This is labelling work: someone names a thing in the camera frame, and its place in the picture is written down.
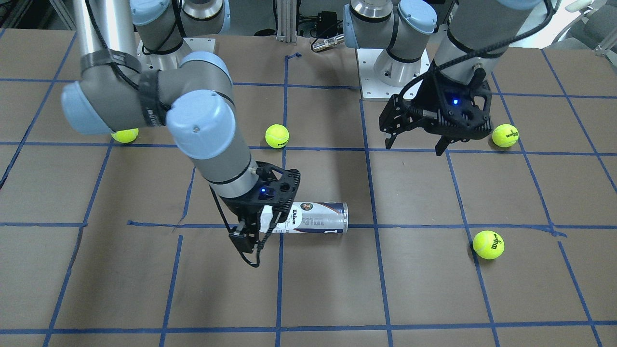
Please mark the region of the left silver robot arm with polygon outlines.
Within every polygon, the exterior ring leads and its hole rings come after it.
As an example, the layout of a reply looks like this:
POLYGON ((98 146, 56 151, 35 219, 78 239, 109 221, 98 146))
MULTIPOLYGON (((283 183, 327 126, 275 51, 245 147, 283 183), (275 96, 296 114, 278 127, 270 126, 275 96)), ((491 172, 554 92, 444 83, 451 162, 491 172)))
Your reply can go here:
POLYGON ((415 128, 440 136, 441 155, 457 141, 482 140, 493 130, 492 92, 487 75, 513 43, 541 31, 555 9, 532 29, 522 26, 537 0, 461 0, 428 69, 419 65, 438 16, 423 0, 351 0, 344 9, 346 46, 381 49, 375 72, 394 86, 379 116, 384 145, 415 128))

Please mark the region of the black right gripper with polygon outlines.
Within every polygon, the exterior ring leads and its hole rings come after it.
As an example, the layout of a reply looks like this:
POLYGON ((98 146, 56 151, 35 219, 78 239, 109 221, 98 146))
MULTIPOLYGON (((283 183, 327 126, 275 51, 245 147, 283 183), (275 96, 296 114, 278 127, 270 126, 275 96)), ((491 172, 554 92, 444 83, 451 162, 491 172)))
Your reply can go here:
POLYGON ((278 217, 277 222, 284 222, 299 189, 301 173, 257 161, 249 166, 245 176, 248 180, 242 183, 238 193, 220 195, 220 198, 239 221, 229 229, 229 239, 240 254, 252 254, 264 248, 264 242, 259 239, 263 208, 270 206, 273 215, 278 217))

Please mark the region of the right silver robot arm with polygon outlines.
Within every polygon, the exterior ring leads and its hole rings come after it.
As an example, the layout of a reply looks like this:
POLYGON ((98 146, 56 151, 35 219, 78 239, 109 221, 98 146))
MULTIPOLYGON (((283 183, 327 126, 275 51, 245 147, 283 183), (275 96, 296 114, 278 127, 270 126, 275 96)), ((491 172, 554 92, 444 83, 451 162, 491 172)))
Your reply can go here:
POLYGON ((228 229, 241 255, 260 253, 290 215, 300 172, 257 161, 234 115, 233 83, 215 53, 192 51, 183 24, 204 20, 221 31, 224 0, 76 0, 81 80, 64 87, 61 105, 81 134, 167 127, 177 147, 238 218, 228 229))

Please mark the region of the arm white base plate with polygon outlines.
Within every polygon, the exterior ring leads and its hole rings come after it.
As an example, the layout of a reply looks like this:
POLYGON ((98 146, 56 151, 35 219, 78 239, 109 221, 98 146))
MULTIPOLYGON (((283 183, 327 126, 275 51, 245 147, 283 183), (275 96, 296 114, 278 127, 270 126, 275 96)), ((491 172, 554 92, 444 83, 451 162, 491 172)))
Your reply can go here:
POLYGON ((140 61, 142 70, 169 70, 179 67, 180 62, 189 53, 203 51, 215 52, 214 38, 184 38, 183 45, 172 53, 164 55, 149 54, 146 55, 146 50, 143 48, 143 42, 140 41, 137 46, 137 59, 140 61))
POLYGON ((358 72, 365 100, 388 101, 430 66, 428 52, 412 63, 396 61, 384 49, 357 49, 358 72))

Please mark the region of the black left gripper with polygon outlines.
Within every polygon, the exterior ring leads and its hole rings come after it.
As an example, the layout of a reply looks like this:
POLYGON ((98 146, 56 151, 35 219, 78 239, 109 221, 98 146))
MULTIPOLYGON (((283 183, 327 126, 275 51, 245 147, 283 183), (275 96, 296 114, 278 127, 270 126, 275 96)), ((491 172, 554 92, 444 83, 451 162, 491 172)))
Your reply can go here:
POLYGON ((493 130, 491 98, 485 72, 474 72, 466 85, 436 73, 422 82, 414 99, 390 97, 379 116, 385 148, 392 148, 398 134, 415 128, 441 136, 437 156, 457 141, 482 140, 493 130))

